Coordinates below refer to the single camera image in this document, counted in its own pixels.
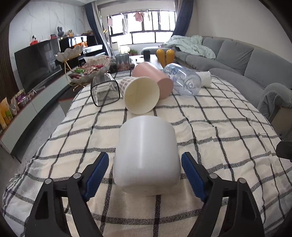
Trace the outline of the black mug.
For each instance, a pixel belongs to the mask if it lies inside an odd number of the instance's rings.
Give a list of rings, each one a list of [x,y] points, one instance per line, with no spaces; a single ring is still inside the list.
[[[144,50],[143,51],[143,58],[145,62],[150,62],[150,50]]]

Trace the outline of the light green blanket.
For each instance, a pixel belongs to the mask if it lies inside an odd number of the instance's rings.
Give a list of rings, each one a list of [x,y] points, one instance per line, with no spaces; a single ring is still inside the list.
[[[178,48],[181,52],[185,52],[195,56],[202,56],[208,59],[215,59],[216,55],[212,49],[202,44],[203,37],[200,35],[188,36],[171,36],[171,38],[163,43],[162,47]]]

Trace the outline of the clear jar with snacks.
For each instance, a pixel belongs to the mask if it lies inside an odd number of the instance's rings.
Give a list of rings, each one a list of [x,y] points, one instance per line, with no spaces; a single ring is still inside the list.
[[[118,72],[130,70],[130,58],[128,53],[116,55],[116,66]]]

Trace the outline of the clear square black-rimmed glass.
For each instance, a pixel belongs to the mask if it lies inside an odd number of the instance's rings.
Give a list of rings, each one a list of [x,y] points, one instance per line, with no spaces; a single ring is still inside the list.
[[[117,102],[120,99],[118,82],[109,73],[95,76],[91,82],[91,98],[97,107]]]

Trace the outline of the clear blue-patterned plastic cup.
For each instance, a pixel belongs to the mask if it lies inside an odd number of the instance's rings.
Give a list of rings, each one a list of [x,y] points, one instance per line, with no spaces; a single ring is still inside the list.
[[[201,78],[189,68],[171,63],[164,67],[164,73],[174,84],[174,90],[183,96],[196,96],[201,89]]]

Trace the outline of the left navy curtain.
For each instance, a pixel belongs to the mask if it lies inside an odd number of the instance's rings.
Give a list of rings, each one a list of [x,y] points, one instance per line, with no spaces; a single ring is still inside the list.
[[[105,37],[105,33],[103,32],[101,18],[95,2],[87,3],[86,5],[84,5],[84,9],[88,23],[94,33],[97,43],[101,44],[103,50],[105,51],[105,54],[111,57],[111,49],[108,40]]]

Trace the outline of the small white plastic cup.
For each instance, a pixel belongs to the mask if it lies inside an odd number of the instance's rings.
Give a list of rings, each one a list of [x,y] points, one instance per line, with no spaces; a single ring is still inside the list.
[[[201,79],[202,87],[211,87],[212,77],[209,71],[207,72],[197,72],[198,76]]]

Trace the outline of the right navy curtain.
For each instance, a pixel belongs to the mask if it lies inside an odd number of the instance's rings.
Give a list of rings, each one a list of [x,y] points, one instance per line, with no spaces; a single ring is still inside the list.
[[[193,14],[194,0],[175,1],[176,24],[173,36],[185,36]]]

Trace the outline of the yellow rabbit-ear stool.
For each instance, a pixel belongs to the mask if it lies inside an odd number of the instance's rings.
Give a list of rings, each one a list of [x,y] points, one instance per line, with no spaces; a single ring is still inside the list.
[[[163,49],[159,48],[156,51],[156,56],[163,68],[175,61],[175,51],[172,49],[164,51]]]

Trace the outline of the black piano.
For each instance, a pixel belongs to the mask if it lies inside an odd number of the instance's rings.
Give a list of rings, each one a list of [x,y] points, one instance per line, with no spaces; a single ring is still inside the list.
[[[61,52],[64,52],[67,48],[73,49],[78,45],[83,47],[83,52],[81,53],[81,55],[95,56],[105,53],[103,45],[97,42],[94,35],[73,36],[59,40]]]

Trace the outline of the checked white black tablecloth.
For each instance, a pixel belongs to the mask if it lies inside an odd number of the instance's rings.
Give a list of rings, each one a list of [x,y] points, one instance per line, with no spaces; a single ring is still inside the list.
[[[154,122],[127,135],[137,120],[122,99],[97,107],[85,87],[25,170],[8,183],[1,214],[18,236],[45,181],[81,173],[102,152],[109,166],[88,207],[104,236],[187,236],[203,206],[180,164],[189,152],[210,173],[244,178],[266,235],[291,209],[291,162],[267,118],[221,76],[194,97],[173,92],[147,113]]]

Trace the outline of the white tiered snack tray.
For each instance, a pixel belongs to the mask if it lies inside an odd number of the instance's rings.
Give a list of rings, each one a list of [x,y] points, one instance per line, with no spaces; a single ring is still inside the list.
[[[81,56],[82,52],[83,46],[77,45],[73,49],[67,48],[64,52],[55,55],[58,62],[64,64],[65,77],[70,86],[86,86],[94,77],[104,75],[109,71],[110,57],[105,55],[84,57],[85,64],[72,69],[68,62]]]

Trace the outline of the black television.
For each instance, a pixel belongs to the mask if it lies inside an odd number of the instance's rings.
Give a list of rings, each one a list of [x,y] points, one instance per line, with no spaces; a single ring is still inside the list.
[[[46,40],[14,53],[17,71],[25,92],[59,73],[62,67],[56,62],[59,53],[57,39]]]

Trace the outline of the striped paper cup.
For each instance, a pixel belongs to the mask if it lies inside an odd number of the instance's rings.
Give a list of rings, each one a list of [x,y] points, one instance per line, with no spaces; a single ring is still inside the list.
[[[148,77],[124,77],[119,82],[119,88],[125,107],[132,114],[146,114],[160,98],[157,83]]]

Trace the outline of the grey sectional sofa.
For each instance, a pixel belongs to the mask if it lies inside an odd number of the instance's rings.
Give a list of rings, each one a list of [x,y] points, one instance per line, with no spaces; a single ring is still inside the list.
[[[229,38],[203,36],[202,44],[215,59],[181,52],[178,48],[148,47],[155,54],[161,48],[175,51],[176,63],[225,80],[255,106],[269,121],[291,112],[291,62],[255,45]]]

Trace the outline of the pink plastic cup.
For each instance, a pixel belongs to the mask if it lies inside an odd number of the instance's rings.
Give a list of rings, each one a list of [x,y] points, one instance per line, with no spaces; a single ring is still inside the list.
[[[172,93],[174,84],[163,71],[150,62],[139,63],[132,71],[133,77],[148,77],[157,83],[160,90],[160,99],[165,99]]]

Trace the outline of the grey rabbit plush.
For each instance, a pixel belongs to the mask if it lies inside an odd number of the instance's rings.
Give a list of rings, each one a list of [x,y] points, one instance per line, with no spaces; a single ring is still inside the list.
[[[64,36],[64,31],[62,27],[57,27],[57,35],[59,38]]]

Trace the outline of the white tv cabinet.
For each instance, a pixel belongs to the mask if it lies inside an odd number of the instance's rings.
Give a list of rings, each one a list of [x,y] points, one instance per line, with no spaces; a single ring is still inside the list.
[[[21,160],[16,156],[16,148],[28,129],[32,128],[34,122],[69,89],[67,75],[64,74],[55,80],[51,80],[44,89],[38,88],[38,92],[31,101],[11,121],[8,128],[1,135],[1,147],[18,162]]]

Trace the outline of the navy curtain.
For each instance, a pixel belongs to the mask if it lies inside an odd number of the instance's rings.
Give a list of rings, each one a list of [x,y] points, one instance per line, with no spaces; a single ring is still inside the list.
[[[175,1],[176,24],[173,36],[185,36],[193,14],[194,0]]]
[[[101,44],[103,50],[105,51],[105,54],[111,57],[111,49],[108,40],[105,37],[105,33],[103,32],[101,18],[95,2],[87,3],[86,5],[84,5],[84,9],[88,23],[94,33],[97,43]]]

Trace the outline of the white ceramic cup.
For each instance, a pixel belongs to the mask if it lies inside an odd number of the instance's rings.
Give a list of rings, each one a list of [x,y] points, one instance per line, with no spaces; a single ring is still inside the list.
[[[160,195],[171,192],[181,176],[176,133],[157,116],[137,116],[119,130],[113,178],[126,193]]]

